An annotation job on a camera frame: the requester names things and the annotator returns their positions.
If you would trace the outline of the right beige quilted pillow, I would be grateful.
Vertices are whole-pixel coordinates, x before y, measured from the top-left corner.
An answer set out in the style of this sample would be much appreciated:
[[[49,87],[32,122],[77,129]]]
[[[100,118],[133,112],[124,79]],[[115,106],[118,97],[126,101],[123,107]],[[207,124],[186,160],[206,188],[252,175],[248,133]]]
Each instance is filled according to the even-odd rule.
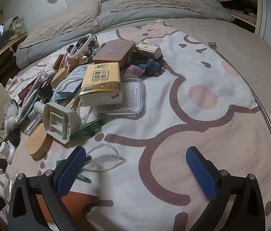
[[[132,9],[166,7],[187,9],[202,14],[203,9],[196,0],[112,0],[111,12],[122,12]]]

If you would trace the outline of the clear plastic lidded container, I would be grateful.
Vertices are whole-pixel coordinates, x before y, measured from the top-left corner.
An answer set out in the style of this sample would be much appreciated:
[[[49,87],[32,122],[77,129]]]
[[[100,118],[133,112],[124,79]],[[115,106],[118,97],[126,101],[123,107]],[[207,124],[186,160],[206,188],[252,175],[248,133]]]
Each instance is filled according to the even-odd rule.
[[[137,117],[144,111],[144,83],[139,78],[125,79],[121,82],[122,103],[115,105],[95,106],[95,116]]]

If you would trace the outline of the green clothespin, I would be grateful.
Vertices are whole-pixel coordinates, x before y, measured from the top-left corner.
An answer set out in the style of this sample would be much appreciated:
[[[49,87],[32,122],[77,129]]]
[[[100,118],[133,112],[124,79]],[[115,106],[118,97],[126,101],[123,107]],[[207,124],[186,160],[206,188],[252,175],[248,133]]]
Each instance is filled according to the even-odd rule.
[[[95,132],[104,125],[104,121],[101,118],[98,118],[94,121],[91,121],[85,124],[76,132],[70,135],[70,141],[76,141],[84,137],[92,137],[95,135]]]

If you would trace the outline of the floral fabric pouch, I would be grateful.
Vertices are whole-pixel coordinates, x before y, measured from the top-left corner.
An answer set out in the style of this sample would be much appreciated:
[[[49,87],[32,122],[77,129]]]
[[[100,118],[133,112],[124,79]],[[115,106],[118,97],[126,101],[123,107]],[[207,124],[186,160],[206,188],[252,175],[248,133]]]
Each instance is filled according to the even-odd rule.
[[[23,107],[19,111],[17,117],[15,118],[15,124],[20,125],[32,111],[35,102],[40,99],[39,90],[35,89],[26,102],[23,104]]]

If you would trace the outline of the purple notebook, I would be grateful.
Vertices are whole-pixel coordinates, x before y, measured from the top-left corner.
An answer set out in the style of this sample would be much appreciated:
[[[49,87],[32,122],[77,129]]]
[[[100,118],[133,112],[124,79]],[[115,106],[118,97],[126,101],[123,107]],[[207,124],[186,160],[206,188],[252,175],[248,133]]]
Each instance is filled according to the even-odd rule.
[[[24,107],[25,104],[28,102],[28,100],[29,100],[30,96],[32,96],[33,92],[40,89],[41,85],[44,82],[43,77],[44,77],[44,71],[41,71],[38,74],[38,76],[35,78],[32,86],[29,87],[29,92],[26,94],[26,97],[23,100],[22,107]]]

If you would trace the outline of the orange leather card holder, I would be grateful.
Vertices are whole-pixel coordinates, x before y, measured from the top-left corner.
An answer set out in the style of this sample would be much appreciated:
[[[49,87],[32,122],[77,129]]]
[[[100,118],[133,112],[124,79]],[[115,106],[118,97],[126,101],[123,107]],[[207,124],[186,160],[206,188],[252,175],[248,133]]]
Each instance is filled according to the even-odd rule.
[[[87,214],[99,203],[97,196],[70,191],[62,202],[81,230],[96,230],[86,219]]]

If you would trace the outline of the round wooden lid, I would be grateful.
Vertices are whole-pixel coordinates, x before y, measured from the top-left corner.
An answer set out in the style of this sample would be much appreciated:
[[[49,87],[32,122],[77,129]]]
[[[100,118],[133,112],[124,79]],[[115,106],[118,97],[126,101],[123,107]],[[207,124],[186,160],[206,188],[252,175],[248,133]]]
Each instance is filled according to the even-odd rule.
[[[29,136],[27,141],[27,153],[34,160],[40,160],[48,153],[52,142],[53,137],[45,131],[43,124],[39,124]]]

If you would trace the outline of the left beige quilted pillow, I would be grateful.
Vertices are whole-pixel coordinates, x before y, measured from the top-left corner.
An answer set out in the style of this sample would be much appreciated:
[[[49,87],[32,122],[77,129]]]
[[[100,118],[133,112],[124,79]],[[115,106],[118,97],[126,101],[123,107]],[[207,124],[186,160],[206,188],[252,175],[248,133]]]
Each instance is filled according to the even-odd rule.
[[[71,31],[96,27],[101,7],[102,0],[87,0],[62,10],[30,32],[20,48],[28,48]]]

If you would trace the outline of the wooden shelf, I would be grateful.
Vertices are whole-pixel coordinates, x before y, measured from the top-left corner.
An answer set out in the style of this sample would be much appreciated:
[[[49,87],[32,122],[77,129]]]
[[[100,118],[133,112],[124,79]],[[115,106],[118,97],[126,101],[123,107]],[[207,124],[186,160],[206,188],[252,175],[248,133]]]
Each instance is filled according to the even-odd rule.
[[[28,33],[26,32],[19,35],[18,37],[14,37],[11,41],[9,41],[5,46],[3,46],[0,49],[0,56],[3,55],[4,52],[9,49],[12,49],[12,51],[15,51],[12,46],[19,45],[21,42],[23,42],[26,39],[27,36],[28,36]]]

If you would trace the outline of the white bowl of clips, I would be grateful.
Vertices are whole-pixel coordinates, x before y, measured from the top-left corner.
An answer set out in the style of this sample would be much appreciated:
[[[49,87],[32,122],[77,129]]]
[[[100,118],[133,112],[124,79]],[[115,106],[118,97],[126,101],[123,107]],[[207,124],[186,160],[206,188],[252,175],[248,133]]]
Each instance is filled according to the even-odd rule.
[[[69,53],[69,57],[71,59],[76,59],[78,56],[82,55],[92,41],[93,41],[93,35],[91,33],[83,36],[76,43],[76,45],[71,49],[71,51]]]

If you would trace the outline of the grey duvet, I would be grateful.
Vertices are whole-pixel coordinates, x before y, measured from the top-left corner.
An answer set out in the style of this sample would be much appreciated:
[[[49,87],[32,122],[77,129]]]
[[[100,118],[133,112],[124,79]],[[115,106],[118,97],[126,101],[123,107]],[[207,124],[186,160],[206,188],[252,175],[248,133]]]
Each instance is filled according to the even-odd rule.
[[[98,25],[91,28],[83,28],[60,35],[48,41],[44,41],[28,48],[21,49],[20,45],[16,51],[16,65],[24,69],[30,64],[47,57],[62,47],[71,44],[85,34],[96,34],[106,29],[137,23],[152,19],[176,19],[176,18],[198,18],[215,19],[227,22],[234,21],[231,13],[216,0],[196,0],[203,9],[203,13],[193,12],[187,9],[154,7],[144,9],[132,9],[122,12],[111,12],[112,0],[102,0],[102,7],[98,16]]]

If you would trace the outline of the yellow tissue pack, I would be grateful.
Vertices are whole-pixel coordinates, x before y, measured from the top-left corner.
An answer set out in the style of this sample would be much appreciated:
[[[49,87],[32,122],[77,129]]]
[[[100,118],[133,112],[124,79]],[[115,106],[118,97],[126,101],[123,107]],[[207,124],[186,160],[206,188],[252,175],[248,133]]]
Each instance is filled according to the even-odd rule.
[[[117,62],[89,65],[79,97],[84,106],[122,103],[120,65]]]

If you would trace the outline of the white cap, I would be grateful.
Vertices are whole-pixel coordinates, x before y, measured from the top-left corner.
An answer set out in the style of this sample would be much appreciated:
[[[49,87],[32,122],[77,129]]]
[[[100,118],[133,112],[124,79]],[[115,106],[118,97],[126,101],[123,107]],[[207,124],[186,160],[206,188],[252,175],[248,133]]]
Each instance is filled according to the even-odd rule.
[[[9,18],[5,21],[5,23],[4,23],[3,31],[4,31],[4,32],[7,31],[7,30],[9,29],[10,25],[12,24],[12,22],[13,22],[14,20],[17,20],[18,18],[19,18],[18,16],[15,16],[15,17],[9,17]]]

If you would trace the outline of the patterned pink white blanket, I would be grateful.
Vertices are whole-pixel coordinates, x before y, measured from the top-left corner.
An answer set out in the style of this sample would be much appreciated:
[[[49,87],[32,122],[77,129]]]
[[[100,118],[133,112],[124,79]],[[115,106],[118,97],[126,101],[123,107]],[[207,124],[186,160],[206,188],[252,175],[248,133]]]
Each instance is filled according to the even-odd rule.
[[[265,227],[271,230],[271,142],[257,118],[258,106],[243,78],[202,42],[161,20],[100,33],[98,40],[158,44],[165,65],[144,78],[144,111],[114,117],[78,141],[92,151],[73,192],[97,196],[88,215],[97,230],[190,230],[209,200],[187,165],[195,146],[218,169],[254,174]]]

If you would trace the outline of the black stand block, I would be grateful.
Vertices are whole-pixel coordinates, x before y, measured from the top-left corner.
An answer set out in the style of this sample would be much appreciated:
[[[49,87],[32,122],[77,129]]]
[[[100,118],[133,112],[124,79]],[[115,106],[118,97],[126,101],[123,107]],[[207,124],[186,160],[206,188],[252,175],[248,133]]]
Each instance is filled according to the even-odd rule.
[[[19,143],[21,141],[21,129],[16,128],[9,132],[7,136],[8,141],[17,148],[19,146]]]

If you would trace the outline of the white suction knob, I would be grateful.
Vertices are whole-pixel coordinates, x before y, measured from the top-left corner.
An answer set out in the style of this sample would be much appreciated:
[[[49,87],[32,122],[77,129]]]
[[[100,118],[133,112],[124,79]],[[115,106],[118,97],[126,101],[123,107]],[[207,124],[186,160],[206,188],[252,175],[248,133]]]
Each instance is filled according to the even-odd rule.
[[[0,153],[6,157],[8,163],[12,162],[15,155],[16,148],[13,145],[9,145],[7,142],[2,142],[0,147]]]

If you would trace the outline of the brown soap box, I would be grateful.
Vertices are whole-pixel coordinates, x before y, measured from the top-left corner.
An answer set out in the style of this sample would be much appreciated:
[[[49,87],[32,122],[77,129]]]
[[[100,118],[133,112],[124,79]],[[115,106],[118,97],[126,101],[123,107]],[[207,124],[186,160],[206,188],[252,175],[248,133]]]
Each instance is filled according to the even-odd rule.
[[[120,67],[123,67],[129,56],[134,52],[135,44],[135,41],[131,40],[111,40],[93,56],[93,63],[117,62]]]

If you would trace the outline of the crocheted yarn piece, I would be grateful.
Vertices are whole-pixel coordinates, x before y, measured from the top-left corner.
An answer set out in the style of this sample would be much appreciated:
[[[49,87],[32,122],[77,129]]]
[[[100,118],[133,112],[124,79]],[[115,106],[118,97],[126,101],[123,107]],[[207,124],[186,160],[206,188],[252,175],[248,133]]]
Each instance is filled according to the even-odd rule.
[[[163,56],[158,59],[134,52],[120,70],[120,78],[139,78],[141,76],[157,77],[163,67]]]

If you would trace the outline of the beige quilted pillow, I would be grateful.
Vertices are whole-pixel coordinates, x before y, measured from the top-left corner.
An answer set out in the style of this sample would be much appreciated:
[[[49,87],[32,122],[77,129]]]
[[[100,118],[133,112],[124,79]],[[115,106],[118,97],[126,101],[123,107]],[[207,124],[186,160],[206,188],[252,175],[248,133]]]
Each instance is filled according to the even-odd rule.
[[[102,0],[87,0],[62,10],[30,32],[20,48],[28,48],[71,31],[96,27],[101,7]]]
[[[112,0],[111,12],[122,12],[132,9],[166,7],[187,9],[202,14],[203,9],[196,0]]]

